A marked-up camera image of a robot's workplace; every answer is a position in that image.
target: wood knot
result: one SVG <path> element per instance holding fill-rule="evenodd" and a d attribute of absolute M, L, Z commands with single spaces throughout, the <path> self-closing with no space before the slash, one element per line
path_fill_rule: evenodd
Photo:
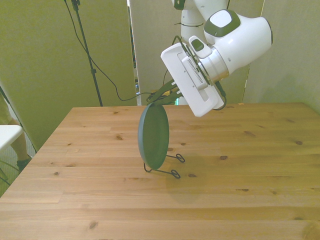
<path fill-rule="evenodd" d="M 97 221 L 93 221 L 92 223 L 90 223 L 89 229 L 94 229 L 97 226 L 98 226 L 98 222 Z"/>
<path fill-rule="evenodd" d="M 250 131 L 244 131 L 245 134 L 248 134 L 251 137 L 256 137 L 256 135 L 254 135 L 252 132 Z"/>

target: wooden table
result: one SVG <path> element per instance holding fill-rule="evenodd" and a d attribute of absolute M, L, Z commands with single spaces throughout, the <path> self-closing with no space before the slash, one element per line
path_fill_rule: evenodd
<path fill-rule="evenodd" d="M 302 103 L 165 107 L 147 173 L 144 107 L 74 108 L 0 199 L 0 239 L 319 240 L 320 116 Z"/>

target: cable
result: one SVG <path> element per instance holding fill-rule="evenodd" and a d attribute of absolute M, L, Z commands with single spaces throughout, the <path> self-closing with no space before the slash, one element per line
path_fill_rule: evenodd
<path fill-rule="evenodd" d="M 167 72 L 168 72 L 168 69 L 165 71 L 165 74 L 164 74 L 164 77 L 163 77 L 162 86 L 165 85 L 165 78 L 166 78 Z"/>
<path fill-rule="evenodd" d="M 0 177 L 0 179 L 1 179 L 2 181 L 4 181 L 6 184 L 8 184 L 9 186 L 11 186 L 11 184 L 8 183 L 6 180 L 4 180 L 2 177 Z"/>
<path fill-rule="evenodd" d="M 95 61 L 92 59 L 91 55 L 87 52 L 85 46 L 84 46 L 83 43 L 81 42 L 81 40 L 80 40 L 80 38 L 79 38 L 79 36 L 78 36 L 78 33 L 77 33 L 77 29 L 76 29 L 76 25 L 75 25 L 74 19 L 73 19 L 73 17 L 72 17 L 72 14 L 71 14 L 71 12 L 70 12 L 69 6 L 68 6 L 68 4 L 67 4 L 67 0 L 64 0 L 64 3 L 65 3 L 65 5 L 66 5 L 66 8 L 68 9 L 68 12 L 69 12 L 69 15 L 70 15 L 70 18 L 71 18 L 71 21 L 72 21 L 73 29 L 74 29 L 74 32 L 75 32 L 75 35 L 76 35 L 76 38 L 78 39 L 78 41 L 79 41 L 79 43 L 81 44 L 82 48 L 83 48 L 84 51 L 88 54 L 88 56 L 90 57 L 91 61 L 92 61 L 93 64 L 96 66 L 96 68 L 97 68 L 104 76 L 106 76 L 106 78 L 113 84 L 113 86 L 115 87 L 115 91 L 116 91 L 117 97 L 118 97 L 121 101 L 125 102 L 125 101 L 129 101 L 129 100 L 131 100 L 131 99 L 134 99 L 134 98 L 136 98 L 136 97 L 138 97 L 138 96 L 140 96 L 140 95 L 142 95 L 142 94 L 152 94 L 151 92 L 143 92 L 143 93 L 137 94 L 137 95 L 135 95 L 134 97 L 131 97 L 131 98 L 128 98 L 128 99 L 122 99 L 122 98 L 119 96 L 119 92 L 118 92 L 118 88 L 117 88 L 116 84 L 100 69 L 100 67 L 95 63 Z"/>

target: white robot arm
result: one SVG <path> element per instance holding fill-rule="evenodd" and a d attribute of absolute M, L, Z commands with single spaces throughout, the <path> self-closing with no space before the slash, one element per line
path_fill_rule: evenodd
<path fill-rule="evenodd" d="M 227 0 L 172 0 L 182 10 L 181 36 L 161 59 L 194 115 L 201 117 L 224 102 L 218 81 L 243 67 L 272 45 L 272 31 L 263 17 L 247 18 L 226 9 Z"/>

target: dark green plate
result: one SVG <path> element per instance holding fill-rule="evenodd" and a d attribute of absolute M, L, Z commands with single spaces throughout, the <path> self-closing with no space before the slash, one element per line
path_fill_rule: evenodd
<path fill-rule="evenodd" d="M 138 145 L 146 165 L 154 170 L 162 166 L 169 146 L 169 122 L 162 105 L 151 103 L 144 109 L 139 122 Z"/>

